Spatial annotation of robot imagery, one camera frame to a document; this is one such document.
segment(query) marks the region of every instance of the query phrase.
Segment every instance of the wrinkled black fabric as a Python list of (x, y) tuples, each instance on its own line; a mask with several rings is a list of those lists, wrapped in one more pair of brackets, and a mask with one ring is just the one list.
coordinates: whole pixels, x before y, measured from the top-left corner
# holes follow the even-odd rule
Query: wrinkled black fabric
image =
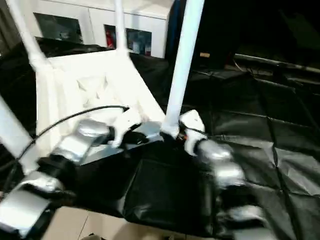
[[(47, 56), (101, 51), (41, 40)], [(166, 109), (173, 67), (132, 55)], [(0, 59), (0, 93), (24, 127), (35, 130), (36, 85), (26, 54)], [(182, 111), (196, 109), (206, 131), (233, 151), (281, 240), (320, 237), (320, 91), (312, 84), (254, 79), (230, 71), (192, 72)], [(134, 223), (215, 236), (213, 183), (181, 146), (156, 142), (80, 167), (77, 207)]]

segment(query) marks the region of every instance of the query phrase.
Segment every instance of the cabinet door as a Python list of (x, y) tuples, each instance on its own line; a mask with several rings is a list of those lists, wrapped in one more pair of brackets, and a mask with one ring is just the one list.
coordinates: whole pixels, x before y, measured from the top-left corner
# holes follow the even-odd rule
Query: cabinet door
[[(96, 44), (116, 48), (115, 12), (95, 8), (89, 11)], [(168, 27), (166, 20), (125, 13), (124, 24), (131, 52), (164, 58)]]
[(89, 9), (46, 0), (21, 0), (21, 9), (36, 37), (94, 44)]

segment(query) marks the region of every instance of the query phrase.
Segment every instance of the white metal frame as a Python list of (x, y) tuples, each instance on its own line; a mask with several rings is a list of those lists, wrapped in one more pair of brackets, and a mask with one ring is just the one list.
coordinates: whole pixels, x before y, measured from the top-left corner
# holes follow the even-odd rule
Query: white metal frame
[[(121, 74), (117, 74), (119, 77), (116, 81), (113, 81), (112, 84), (117, 85), (115, 88), (116, 90), (120, 91), (123, 89), (123, 84), (126, 86), (124, 87), (124, 92), (120, 93), (120, 97), (123, 98), (125, 101), (132, 101), (132, 107), (140, 107), (145, 111), (146, 116), (151, 116), (149, 120), (163, 122), (161, 130), (165, 133), (170, 134), (174, 138), (178, 135), (179, 132), (179, 118), (181, 107), (183, 103), (183, 98), (186, 90), (186, 85), (188, 81), (188, 76), (190, 72), (190, 66), (192, 61), (192, 56), (195, 48), (196, 38), (198, 34), (198, 28), (200, 24), (200, 19), (202, 15), (202, 10), (204, 6), (205, 0), (188, 0), (185, 8), (184, 20), (182, 25), (180, 43), (178, 48), (178, 54), (176, 58), (176, 65), (174, 69), (174, 75), (172, 80), (171, 92), (168, 102), (168, 108), (166, 116), (163, 115), (159, 105), (155, 101), (153, 97), (150, 97), (151, 93), (149, 92), (147, 86), (143, 83), (141, 77), (138, 77), (137, 70), (133, 67), (132, 62), (129, 60), (128, 57), (128, 50), (126, 48), (126, 33), (124, 28), (124, 14), (122, 8), (122, 1), (115, 0), (115, 9), (116, 9), (116, 34), (117, 34), (117, 46), (118, 49), (115, 51), (108, 51), (106, 53), (111, 53), (113, 58), (112, 62), (116, 62), (115, 66), (121, 66), (125, 70), (121, 71)], [(47, 92), (43, 92), (44, 96), (43, 99), (46, 100), (45, 96), (53, 94), (54, 80), (55, 77), (61, 77), (62, 81), (67, 80), (66, 77), (70, 77), (70, 75), (64, 74), (64, 70), (61, 69), (59, 73), (55, 73), (53, 65), (55, 67), (60, 67), (59, 64), (54, 64), (55, 61), (59, 62), (59, 58), (52, 58), (53, 62), (46, 57), (41, 52), (36, 40), (34, 37), (31, 36), (30, 32), (28, 31), (26, 22), (20, 12), (19, 6), (15, 0), (7, 0), (9, 5), (10, 11), (12, 16), (17, 24), (19, 29), (21, 38), (24, 42), (26, 50), (28, 52), (28, 57), (31, 66), (36, 72), (37, 79), (40, 78), (42, 80), (42, 84), (51, 85), (51, 87), (46, 86), (44, 89)], [(97, 58), (95, 59), (94, 63), (98, 63), (99, 61), (103, 61), (104, 58), (102, 54), (104, 52), (98, 52)], [(93, 56), (95, 53), (87, 53), (88, 56)], [(76, 59), (83, 58), (86, 54), (76, 55)], [(130, 79), (129, 82), (123, 82), (123, 79)], [(131, 92), (133, 89), (136, 89), (137, 93), (134, 96), (131, 96)], [(56, 106), (53, 104), (54, 102), (49, 101), (49, 105), (46, 105), (46, 108), (53, 110), (53, 113), (57, 111)], [(55, 115), (50, 121), (56, 121), (57, 115)], [(17, 156), (18, 153), (25, 147), (25, 142), (30, 139), (28, 133), (23, 129), (19, 121), (15, 118), (13, 113), (7, 107), (7, 105), (0, 101), (0, 123), (2, 126), (5, 126), (7, 122), (11, 122), (10, 131), (0, 131), (0, 138), (1, 141), (4, 143), (6, 148), (14, 155)], [(52, 135), (53, 138), (59, 137), (59, 135)], [(21, 161), (23, 170), (25, 173), (28, 173), (32, 170), (35, 166), (35, 160), (38, 158), (37, 153), (33, 152), (31, 155), (28, 156), (29, 159), (26, 161)]]
[[(7, 4), (28, 52), (29, 62), (36, 74), (38, 133), (61, 118), (83, 110), (81, 94), (77, 90), (79, 89), (79, 78), (81, 80), (89, 78), (89, 88), (91, 82), (107, 80), (111, 89), (109, 93), (116, 95), (118, 103), (137, 110), (144, 121), (163, 122), (165, 114), (129, 58), (122, 0), (115, 0), (116, 50), (53, 58), (46, 58), (41, 52), (38, 43), (28, 30), (17, 0), (7, 0)], [(102, 105), (113, 104), (113, 99), (108, 98), (109, 94), (102, 96), (105, 96), (103, 99), (111, 101), (111, 103), (103, 102)], [(0, 116), (10, 114), (12, 116), (10, 121), (19, 124), (8, 108), (0, 108)], [(8, 117), (0, 118), (0, 122), (7, 119)], [(50, 153), (62, 137), (61, 130), (65, 131), (65, 134), (68, 131), (71, 132), (76, 121), (76, 119), (70, 119), (44, 135), (37, 143), (38, 150), (41, 151), (40, 155), (45, 156)], [(29, 138), (23, 128), (21, 130), (17, 126), (12, 127)], [(0, 138), (8, 138), (7, 140), (11, 140), (11, 143), (16, 142), (21, 148), (25, 147), (25, 143), (17, 141), (17, 135), (0, 132)], [(38, 156), (33, 157), (33, 162), (20, 161), (24, 169), (28, 169), (25, 171), (26, 174), (32, 171), (32, 168), (35, 169), (35, 160), (38, 159)]]

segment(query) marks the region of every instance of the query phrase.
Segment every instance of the robotic arm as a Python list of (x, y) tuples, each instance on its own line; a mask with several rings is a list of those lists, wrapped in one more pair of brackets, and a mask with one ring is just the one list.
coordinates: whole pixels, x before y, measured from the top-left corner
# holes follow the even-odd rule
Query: robotic arm
[[(117, 148), (124, 133), (140, 123), (138, 117), (127, 112), (114, 126), (92, 119), (81, 120), (48, 157), (38, 161), (39, 168), (0, 202), (1, 240), (6, 240), (5, 237), (8, 240), (41, 239), (55, 211), (61, 207), (61, 201), (72, 193), (76, 167), (86, 159), (91, 147), (112, 141)], [(201, 132), (204, 126), (196, 111), (184, 114), (181, 121), (180, 135), (185, 151), (197, 157), (198, 167), (209, 173), (209, 185), (214, 186), (214, 203), (203, 204), (214, 204), (217, 209), (217, 226), (222, 226), (217, 236), (235, 237), (236, 240), (275, 240), (264, 227), (263, 211), (246, 186), (245, 174), (231, 152)]]
[(0, 229), (20, 239), (41, 237), (59, 207), (57, 201), (65, 190), (72, 190), (76, 167), (86, 159), (90, 148), (114, 138), (113, 127), (81, 120), (48, 157), (40, 159), (39, 168), (0, 203)]

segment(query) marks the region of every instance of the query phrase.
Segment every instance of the black cable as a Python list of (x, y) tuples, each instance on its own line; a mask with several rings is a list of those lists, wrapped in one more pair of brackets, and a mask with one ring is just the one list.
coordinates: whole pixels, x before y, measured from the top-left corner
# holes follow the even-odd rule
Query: black cable
[(23, 149), (23, 151), (21, 152), (21, 154), (15, 159), (13, 160), (13, 167), (11, 169), (11, 171), (9, 172), (9, 175), (3, 185), (3, 194), (2, 194), (2, 198), (5, 197), (5, 195), (8, 193), (9, 191), (9, 188), (10, 188), (10, 184), (11, 182), (13, 181), (13, 178), (14, 178), (14, 175), (17, 171), (17, 168), (18, 168), (18, 165), (19, 165), (19, 161), (20, 159), (26, 154), (26, 152), (30, 149), (30, 147), (36, 143), (36, 141), (43, 135), (45, 134), (46, 132), (48, 132), (50, 129), (54, 128), (55, 126), (69, 120), (69, 119), (72, 119), (74, 117), (77, 117), (79, 115), (83, 115), (83, 114), (86, 114), (86, 113), (90, 113), (90, 112), (93, 112), (93, 111), (96, 111), (96, 110), (100, 110), (100, 109), (111, 109), (111, 108), (114, 108), (114, 109), (123, 109), (124, 111), (127, 111), (129, 108), (128, 107), (125, 107), (125, 106), (120, 106), (120, 105), (107, 105), (107, 106), (98, 106), (98, 107), (94, 107), (94, 108), (91, 108), (91, 109), (88, 109), (88, 110), (84, 110), (84, 111), (80, 111), (78, 113), (75, 113), (75, 114), (72, 114), (70, 116), (67, 116), (67, 117), (64, 117), (62, 119), (60, 119), (59, 121), (55, 122), (54, 124), (48, 126), (47, 128), (45, 128), (43, 131), (40, 132), (39, 135), (35, 136), (35, 138)]
[(195, 129), (195, 128), (191, 128), (191, 127), (185, 127), (186, 129), (189, 129), (189, 130), (192, 130), (192, 131), (195, 131), (197, 133), (200, 133), (202, 135), (205, 135), (207, 138), (209, 138), (209, 135), (207, 133), (205, 133), (204, 131), (201, 131), (201, 130), (198, 130), (198, 129)]

